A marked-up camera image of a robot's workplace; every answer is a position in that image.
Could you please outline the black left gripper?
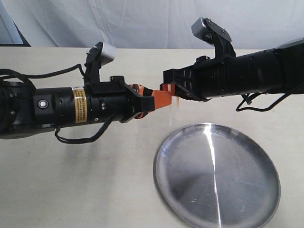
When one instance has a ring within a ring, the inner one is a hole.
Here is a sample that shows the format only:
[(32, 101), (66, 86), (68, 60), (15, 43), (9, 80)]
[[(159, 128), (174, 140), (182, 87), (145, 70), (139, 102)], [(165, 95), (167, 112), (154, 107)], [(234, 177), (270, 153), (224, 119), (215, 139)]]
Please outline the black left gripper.
[(112, 76), (109, 81), (90, 84), (90, 121), (103, 123), (110, 116), (126, 123), (157, 109), (169, 106), (172, 96), (140, 84), (128, 85), (123, 76)]

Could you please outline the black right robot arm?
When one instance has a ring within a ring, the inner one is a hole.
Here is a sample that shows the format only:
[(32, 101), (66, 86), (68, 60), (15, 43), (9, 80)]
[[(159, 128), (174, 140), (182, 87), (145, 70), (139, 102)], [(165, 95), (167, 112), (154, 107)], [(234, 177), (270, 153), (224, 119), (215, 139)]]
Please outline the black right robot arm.
[(303, 94), (304, 40), (220, 60), (201, 56), (192, 66), (164, 71), (160, 89), (195, 101), (249, 93)]

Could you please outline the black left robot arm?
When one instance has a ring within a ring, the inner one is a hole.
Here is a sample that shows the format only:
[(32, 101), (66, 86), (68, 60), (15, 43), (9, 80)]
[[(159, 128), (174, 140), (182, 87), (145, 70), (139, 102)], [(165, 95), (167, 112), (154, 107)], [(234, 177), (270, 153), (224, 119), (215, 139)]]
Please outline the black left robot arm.
[(170, 92), (128, 85), (122, 76), (84, 86), (36, 90), (25, 83), (4, 81), (0, 84), (0, 137), (19, 139), (52, 131), (59, 133), (62, 128), (72, 126), (102, 124), (91, 137), (58, 138), (67, 144), (90, 143), (112, 122), (144, 118), (171, 102)]

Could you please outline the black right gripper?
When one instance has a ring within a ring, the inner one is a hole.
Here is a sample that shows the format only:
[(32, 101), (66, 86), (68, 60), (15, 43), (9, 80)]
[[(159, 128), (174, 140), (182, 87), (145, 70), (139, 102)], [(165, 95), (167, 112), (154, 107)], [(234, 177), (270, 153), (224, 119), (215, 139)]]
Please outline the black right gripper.
[(200, 56), (193, 65), (165, 70), (160, 90), (171, 96), (199, 102), (228, 96), (227, 60), (228, 56)]

